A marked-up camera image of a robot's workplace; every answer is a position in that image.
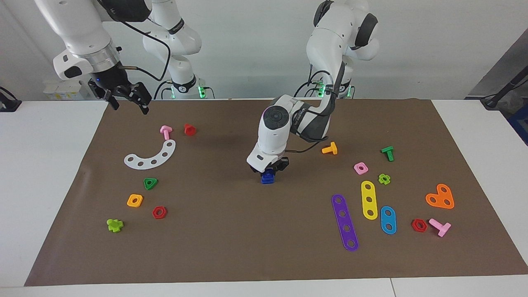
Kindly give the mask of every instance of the yellow square nut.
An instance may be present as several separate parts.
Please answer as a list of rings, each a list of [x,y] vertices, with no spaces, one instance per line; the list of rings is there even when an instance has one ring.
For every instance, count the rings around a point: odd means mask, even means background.
[[[128,197],[127,205],[130,207],[139,207],[143,202],[143,196],[139,194],[132,194]]]

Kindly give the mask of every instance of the orange-yellow bolt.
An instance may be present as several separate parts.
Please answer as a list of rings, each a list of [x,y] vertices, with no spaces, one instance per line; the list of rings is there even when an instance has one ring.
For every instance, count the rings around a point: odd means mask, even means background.
[[[335,145],[335,142],[332,141],[332,142],[330,142],[330,146],[329,147],[325,147],[321,151],[323,152],[323,154],[333,153],[334,155],[337,155],[337,146]]]

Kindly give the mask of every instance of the brown mat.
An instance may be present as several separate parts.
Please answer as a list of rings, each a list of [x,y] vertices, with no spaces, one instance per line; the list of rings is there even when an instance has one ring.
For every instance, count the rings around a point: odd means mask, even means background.
[[[528,268],[430,101],[338,101],[330,140],[289,154],[276,182],[260,183],[246,164],[267,101],[153,102],[148,116],[133,104],[107,108],[79,172],[27,278],[27,286],[371,277],[527,274]],[[183,125],[198,129],[192,137]],[[125,166],[130,153],[159,152],[162,125],[174,155],[158,168]],[[395,162],[380,149],[395,148]],[[289,149],[308,146],[290,136]],[[369,172],[353,170],[365,162]],[[380,185],[378,175],[391,176]],[[155,177],[151,191],[143,178]],[[378,207],[397,213],[398,232],[363,217],[360,184],[376,185]],[[434,208],[425,195],[451,187],[456,206]],[[132,193],[145,199],[126,205]],[[343,248],[331,204],[347,199],[359,249]],[[152,209],[164,205],[165,219]],[[415,218],[450,222],[444,238],[418,233]],[[120,219],[120,233],[106,220]]]

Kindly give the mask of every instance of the pink bolt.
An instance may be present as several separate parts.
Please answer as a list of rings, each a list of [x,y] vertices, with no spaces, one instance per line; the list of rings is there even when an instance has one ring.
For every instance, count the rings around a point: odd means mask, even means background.
[[[447,230],[449,230],[449,228],[451,228],[451,224],[450,223],[446,223],[445,225],[442,225],[440,224],[437,220],[435,219],[430,219],[429,220],[429,223],[438,229],[438,236],[440,237],[443,237],[444,234],[447,232]]]
[[[170,138],[168,137],[168,134],[172,132],[172,128],[169,126],[163,125],[162,128],[159,130],[159,132],[163,134],[163,137],[165,138],[165,140],[169,140]]]

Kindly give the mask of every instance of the pink nut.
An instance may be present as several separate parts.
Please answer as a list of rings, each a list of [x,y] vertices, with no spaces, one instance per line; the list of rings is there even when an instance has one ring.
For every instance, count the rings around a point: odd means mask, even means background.
[[[365,163],[360,162],[360,163],[354,165],[354,170],[355,170],[359,175],[361,175],[361,174],[363,174],[363,173],[366,173],[366,172],[369,170],[369,168],[365,165]]]
[[[172,132],[172,128],[166,125],[163,125],[161,129],[159,129],[159,132],[163,134],[163,137],[165,140],[169,140],[168,134]]]
[[[430,219],[429,223],[433,227],[438,229],[438,236],[440,236],[440,237],[443,237],[445,235],[445,233],[447,232],[447,230],[449,230],[449,228],[451,228],[451,224],[450,223],[445,223],[444,225],[442,225],[441,223],[439,223],[435,219]]]

